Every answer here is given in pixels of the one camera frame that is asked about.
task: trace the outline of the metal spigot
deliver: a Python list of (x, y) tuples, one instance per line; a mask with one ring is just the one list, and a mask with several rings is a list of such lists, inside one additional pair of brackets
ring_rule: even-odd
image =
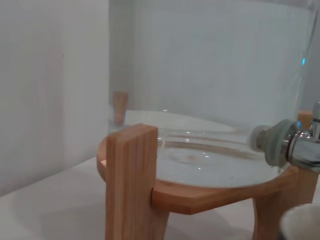
[(288, 150), (288, 162), (320, 174), (320, 102), (314, 104), (309, 131), (294, 135)]
[(255, 134), (254, 143), (256, 150), (264, 152), (270, 166), (282, 168), (289, 162), (320, 174), (320, 102), (313, 107), (309, 130), (283, 120)]

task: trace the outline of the spigot handle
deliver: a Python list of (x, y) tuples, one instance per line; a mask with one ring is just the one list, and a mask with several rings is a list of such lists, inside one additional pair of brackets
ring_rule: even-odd
[(310, 134), (314, 139), (320, 139), (320, 102), (313, 106)]

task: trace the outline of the white cup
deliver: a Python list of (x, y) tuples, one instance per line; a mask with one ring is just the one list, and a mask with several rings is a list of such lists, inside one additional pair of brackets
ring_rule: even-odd
[(287, 211), (278, 240), (320, 240), (320, 205), (305, 204)]

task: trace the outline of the glass jar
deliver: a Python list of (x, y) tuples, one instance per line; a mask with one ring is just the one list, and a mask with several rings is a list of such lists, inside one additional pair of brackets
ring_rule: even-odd
[(247, 138), (297, 119), (316, 1), (111, 0), (109, 9), (109, 131), (158, 127), (158, 179), (237, 187), (280, 174)]

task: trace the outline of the wooden dispenser stand leg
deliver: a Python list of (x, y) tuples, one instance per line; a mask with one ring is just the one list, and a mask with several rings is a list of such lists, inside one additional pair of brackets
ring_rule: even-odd
[(106, 141), (106, 240), (163, 240), (169, 212), (151, 207), (158, 129), (138, 124)]
[(255, 197), (252, 240), (276, 240), (282, 215), (295, 206), (312, 203), (317, 181), (317, 173), (299, 168), (296, 186)]

